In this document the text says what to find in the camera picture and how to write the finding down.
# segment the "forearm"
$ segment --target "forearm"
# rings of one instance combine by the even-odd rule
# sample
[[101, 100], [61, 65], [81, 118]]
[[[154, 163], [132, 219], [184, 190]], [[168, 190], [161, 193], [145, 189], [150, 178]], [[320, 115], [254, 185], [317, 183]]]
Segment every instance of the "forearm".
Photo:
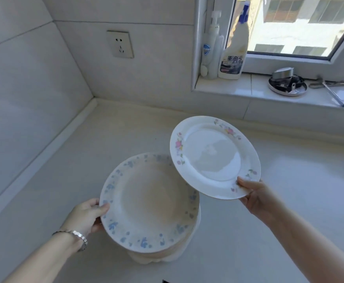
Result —
[[3, 283], [51, 283], [78, 246], [79, 242], [71, 234], [56, 234], [33, 252]]
[[281, 207], [266, 224], [311, 283], [344, 283], [344, 252], [299, 215]]

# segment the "wall socket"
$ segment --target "wall socket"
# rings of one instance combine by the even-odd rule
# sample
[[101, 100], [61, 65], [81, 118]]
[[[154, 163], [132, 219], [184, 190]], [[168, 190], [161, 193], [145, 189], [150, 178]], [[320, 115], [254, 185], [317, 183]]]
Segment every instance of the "wall socket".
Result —
[[107, 39], [113, 56], [118, 58], [134, 58], [133, 48], [128, 32], [108, 30]]

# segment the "hand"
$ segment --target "hand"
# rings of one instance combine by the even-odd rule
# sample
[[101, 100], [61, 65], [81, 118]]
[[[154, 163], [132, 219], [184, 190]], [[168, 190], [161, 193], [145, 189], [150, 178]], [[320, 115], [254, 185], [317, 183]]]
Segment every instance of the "hand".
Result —
[[98, 206], [98, 204], [98, 198], [92, 198], [84, 203], [78, 204], [69, 213], [60, 229], [77, 231], [85, 237], [91, 232], [104, 229], [100, 216], [106, 214], [110, 206], [108, 203], [103, 206]]
[[276, 220], [284, 204], [263, 181], [246, 181], [238, 177], [238, 184], [252, 190], [249, 195], [240, 198], [251, 214], [266, 225]]

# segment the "bracelet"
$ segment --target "bracelet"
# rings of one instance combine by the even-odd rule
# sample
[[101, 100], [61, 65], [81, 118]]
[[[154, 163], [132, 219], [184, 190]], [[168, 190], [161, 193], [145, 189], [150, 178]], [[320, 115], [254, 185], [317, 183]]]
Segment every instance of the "bracelet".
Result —
[[78, 250], [78, 252], [79, 252], [79, 251], [83, 251], [83, 250], [86, 249], [87, 244], [88, 244], [88, 241], [87, 241], [86, 237], [85, 237], [83, 234], [81, 234], [80, 232], [77, 232], [77, 231], [69, 231], [69, 230], [60, 230], [60, 231], [56, 231], [55, 233], [53, 233], [52, 236], [53, 236], [54, 234], [56, 234], [56, 233], [59, 233], [59, 232], [70, 233], [70, 234], [73, 234], [73, 235], [79, 237], [81, 240], [83, 240], [83, 245], [80, 247], [80, 249]]

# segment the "countertop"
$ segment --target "countertop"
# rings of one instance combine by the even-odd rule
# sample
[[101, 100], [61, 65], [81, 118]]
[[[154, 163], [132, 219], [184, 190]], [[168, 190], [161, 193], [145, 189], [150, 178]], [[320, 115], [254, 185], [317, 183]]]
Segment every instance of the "countertop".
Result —
[[[189, 116], [100, 102], [0, 214], [0, 281], [59, 228], [76, 204], [98, 197], [118, 163], [138, 153], [168, 153], [174, 127]], [[262, 179], [344, 250], [344, 146], [241, 131], [259, 155]], [[139, 265], [102, 232], [89, 238], [87, 250], [67, 262], [56, 282], [307, 282], [239, 200], [201, 195], [201, 209], [201, 225], [177, 261]]]

